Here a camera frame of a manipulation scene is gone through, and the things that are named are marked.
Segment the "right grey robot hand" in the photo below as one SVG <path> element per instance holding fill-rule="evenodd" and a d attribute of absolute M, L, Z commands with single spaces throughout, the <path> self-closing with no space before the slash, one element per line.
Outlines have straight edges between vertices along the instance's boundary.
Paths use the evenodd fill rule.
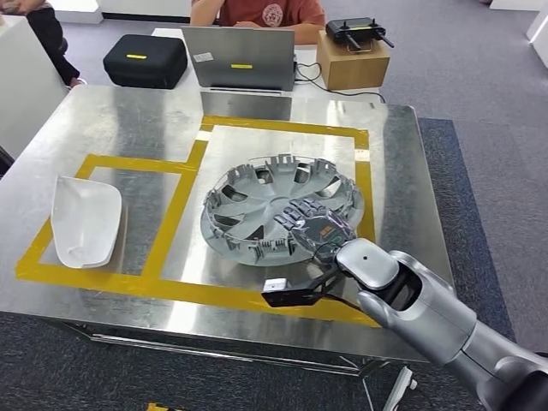
<path fill-rule="evenodd" d="M 288 231 L 296 244 L 325 265 L 334 262 L 342 246 L 357 238 L 345 219 L 309 198 L 291 200 L 273 220 Z"/>

